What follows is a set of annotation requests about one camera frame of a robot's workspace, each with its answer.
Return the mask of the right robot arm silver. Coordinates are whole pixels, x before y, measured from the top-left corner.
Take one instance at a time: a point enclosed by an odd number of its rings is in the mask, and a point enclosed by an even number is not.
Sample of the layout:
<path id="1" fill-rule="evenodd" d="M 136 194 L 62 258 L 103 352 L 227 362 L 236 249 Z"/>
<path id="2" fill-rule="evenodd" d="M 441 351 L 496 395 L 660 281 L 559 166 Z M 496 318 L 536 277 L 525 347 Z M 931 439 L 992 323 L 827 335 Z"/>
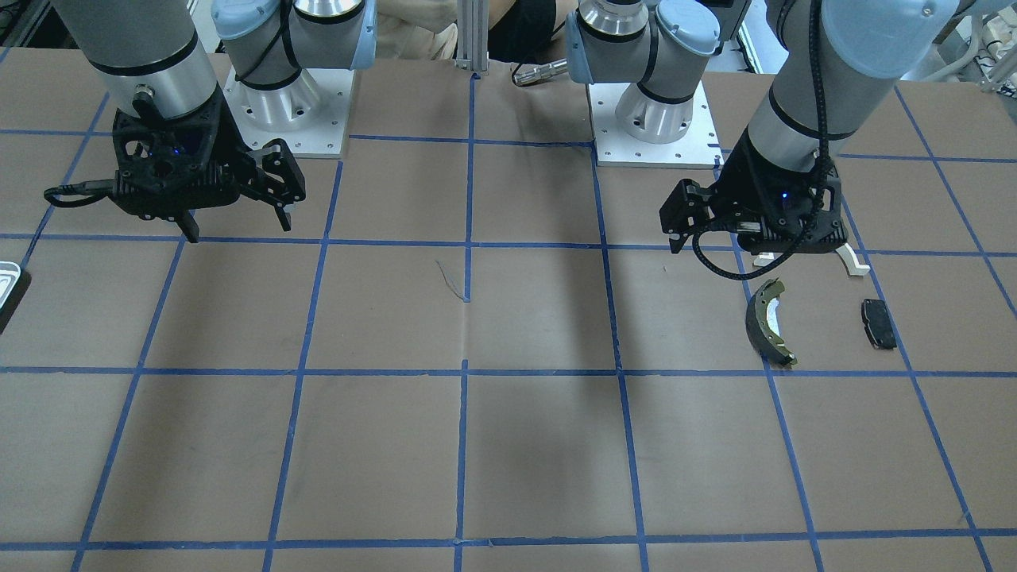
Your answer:
<path id="1" fill-rule="evenodd" d="M 283 231 L 306 179 L 301 133 L 330 126 L 312 70 L 367 69 L 377 54 L 374 1 L 215 1 L 211 18 L 232 87 L 211 65 L 179 1 L 56 1 L 55 10 L 117 107 L 112 178 L 55 186 L 76 209 L 109 199 L 128 215 L 176 224 L 199 241 L 194 211 L 258 201 Z"/>

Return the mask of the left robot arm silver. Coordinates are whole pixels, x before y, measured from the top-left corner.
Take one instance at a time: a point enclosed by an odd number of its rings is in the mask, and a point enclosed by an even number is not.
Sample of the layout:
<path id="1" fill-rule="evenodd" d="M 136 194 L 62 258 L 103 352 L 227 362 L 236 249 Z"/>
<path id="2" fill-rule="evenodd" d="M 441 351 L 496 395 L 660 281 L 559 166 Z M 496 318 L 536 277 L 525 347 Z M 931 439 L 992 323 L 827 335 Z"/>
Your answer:
<path id="1" fill-rule="evenodd" d="M 834 155 L 967 1 L 770 1 L 788 53 L 714 184 L 683 179 L 659 211 L 672 253 L 705 233 L 749 253 L 831 253 L 847 242 Z M 647 140 L 647 105 L 686 114 L 721 46 L 698 1 L 582 1 L 567 16 L 576 83 L 629 85 L 620 120 Z"/>

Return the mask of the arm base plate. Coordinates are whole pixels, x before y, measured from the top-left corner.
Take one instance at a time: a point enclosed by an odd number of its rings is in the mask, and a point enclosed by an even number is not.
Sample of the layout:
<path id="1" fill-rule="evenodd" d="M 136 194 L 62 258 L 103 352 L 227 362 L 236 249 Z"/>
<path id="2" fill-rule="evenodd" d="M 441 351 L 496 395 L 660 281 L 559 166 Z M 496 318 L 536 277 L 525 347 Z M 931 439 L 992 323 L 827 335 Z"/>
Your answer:
<path id="1" fill-rule="evenodd" d="M 305 69 L 290 85 L 258 91 L 230 75 L 224 95 L 250 148 L 282 138 L 297 158 L 340 160 L 356 78 L 353 70 Z"/>
<path id="2" fill-rule="evenodd" d="M 679 104 L 651 100 L 634 83 L 587 87 L 602 167 L 712 169 L 724 163 L 704 84 Z"/>

